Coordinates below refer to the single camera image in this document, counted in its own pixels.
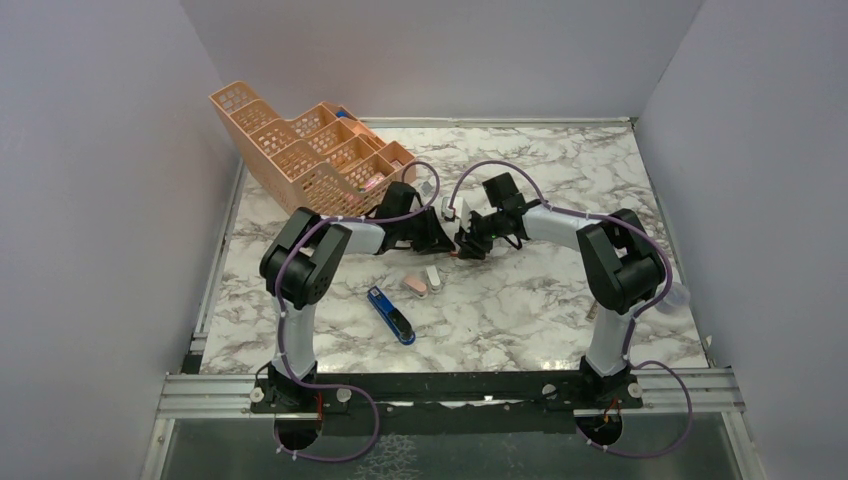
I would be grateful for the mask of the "white small stapler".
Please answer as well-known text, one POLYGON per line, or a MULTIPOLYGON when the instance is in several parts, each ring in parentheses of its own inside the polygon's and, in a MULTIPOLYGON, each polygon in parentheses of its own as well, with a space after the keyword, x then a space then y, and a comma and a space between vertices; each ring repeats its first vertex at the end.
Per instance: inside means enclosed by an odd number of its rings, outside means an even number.
POLYGON ((438 268, 435 265, 430 265, 425 268, 425 276, 428 283, 428 288, 433 293, 438 293, 443 288, 443 282, 439 274, 438 268))

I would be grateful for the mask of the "red white staple box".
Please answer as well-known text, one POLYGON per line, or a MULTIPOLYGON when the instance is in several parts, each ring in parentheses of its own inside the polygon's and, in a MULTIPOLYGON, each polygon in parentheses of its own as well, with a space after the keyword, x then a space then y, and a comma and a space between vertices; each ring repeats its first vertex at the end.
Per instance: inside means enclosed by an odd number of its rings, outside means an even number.
POLYGON ((460 230, 471 230, 471 208, 462 197, 445 196, 441 202, 441 216, 447 222, 456 223, 460 230))

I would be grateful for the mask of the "blue black stapler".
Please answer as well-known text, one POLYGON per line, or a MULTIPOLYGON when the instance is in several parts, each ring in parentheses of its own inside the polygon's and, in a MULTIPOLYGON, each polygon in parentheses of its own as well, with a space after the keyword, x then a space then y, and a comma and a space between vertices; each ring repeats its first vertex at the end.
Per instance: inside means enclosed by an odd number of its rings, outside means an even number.
POLYGON ((378 287, 374 286, 368 290, 367 299, 402 345, 414 343, 416 334, 412 325, 378 287))

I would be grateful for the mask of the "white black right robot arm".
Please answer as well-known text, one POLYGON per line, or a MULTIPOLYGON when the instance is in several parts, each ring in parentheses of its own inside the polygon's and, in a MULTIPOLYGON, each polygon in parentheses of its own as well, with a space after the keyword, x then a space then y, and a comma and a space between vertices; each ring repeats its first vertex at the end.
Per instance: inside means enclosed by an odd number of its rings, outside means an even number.
POLYGON ((501 206, 488 215, 472 211, 454 236, 458 257, 474 260, 485 259, 497 239, 516 249, 525 241, 543 241, 580 254, 599 310, 580 360, 577 393, 589 406, 604 405, 626 382, 636 320, 670 273, 661 249, 645 235, 632 210, 579 216, 538 200, 501 206))

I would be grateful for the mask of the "pink small stapler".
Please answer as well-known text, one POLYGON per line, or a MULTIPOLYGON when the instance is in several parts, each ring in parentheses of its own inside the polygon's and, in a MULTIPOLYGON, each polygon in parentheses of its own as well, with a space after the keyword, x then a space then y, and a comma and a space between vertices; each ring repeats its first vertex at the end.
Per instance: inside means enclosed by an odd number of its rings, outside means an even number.
POLYGON ((403 285, 416 297, 425 298, 429 294, 427 283, 416 275, 407 275, 403 285))

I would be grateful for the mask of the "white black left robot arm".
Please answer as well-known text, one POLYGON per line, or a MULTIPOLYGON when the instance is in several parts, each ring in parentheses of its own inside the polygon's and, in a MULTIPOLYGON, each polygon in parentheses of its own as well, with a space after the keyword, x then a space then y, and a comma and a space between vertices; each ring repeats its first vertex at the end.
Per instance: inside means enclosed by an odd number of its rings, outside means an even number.
POLYGON ((285 407, 298 411, 313 401, 316 306, 343 256, 382 255, 403 243, 422 255, 453 249, 434 207, 407 183, 391 182, 382 201, 361 217, 320 215, 308 207, 290 214, 259 265, 278 314, 267 389, 285 407))

